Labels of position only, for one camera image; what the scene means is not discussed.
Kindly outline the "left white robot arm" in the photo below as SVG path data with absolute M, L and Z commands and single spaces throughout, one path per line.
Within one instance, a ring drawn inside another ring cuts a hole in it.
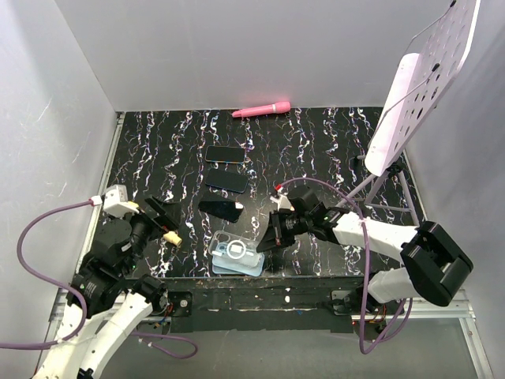
M 128 276 L 143 258 L 148 243 L 168 238 L 178 246 L 181 206 L 153 196 L 140 203 L 105 208 L 110 220 L 97 228 L 71 287 L 84 297 L 81 305 L 69 293 L 58 344 L 50 348 L 37 378 L 98 378 L 112 355 L 143 317 L 162 314 L 168 305 L 166 284 L 148 274 Z

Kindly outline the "black phone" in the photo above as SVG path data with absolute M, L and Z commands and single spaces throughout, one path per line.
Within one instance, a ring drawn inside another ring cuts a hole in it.
M 228 200 L 202 200 L 198 204 L 200 211 L 231 223 L 236 223 L 244 212 L 244 205 Z

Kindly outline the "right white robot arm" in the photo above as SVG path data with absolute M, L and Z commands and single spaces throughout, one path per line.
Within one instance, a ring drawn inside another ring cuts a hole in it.
M 307 186 L 276 194 L 273 200 L 277 209 L 269 214 L 257 252 L 285 249 L 296 236 L 308 233 L 336 245 L 368 248 L 401 265 L 366 274 L 356 291 L 341 301 L 348 310 L 359 307 L 372 314 L 404 298 L 445 307 L 473 271 L 473 262 L 438 223 L 409 227 L 361 219 L 347 209 L 326 207 Z

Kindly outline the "clear transparent phone case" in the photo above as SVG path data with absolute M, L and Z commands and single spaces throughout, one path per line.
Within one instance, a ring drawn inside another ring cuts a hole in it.
M 256 251 L 258 242 L 225 231 L 215 232 L 209 251 L 212 263 L 228 269 L 257 268 L 264 263 L 264 254 Z

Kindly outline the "blue cased phone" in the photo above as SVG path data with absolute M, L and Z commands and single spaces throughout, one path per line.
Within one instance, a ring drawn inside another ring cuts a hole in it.
M 204 181 L 206 186 L 235 193 L 244 193 L 248 185 L 248 178 L 243 174 L 212 168 Z

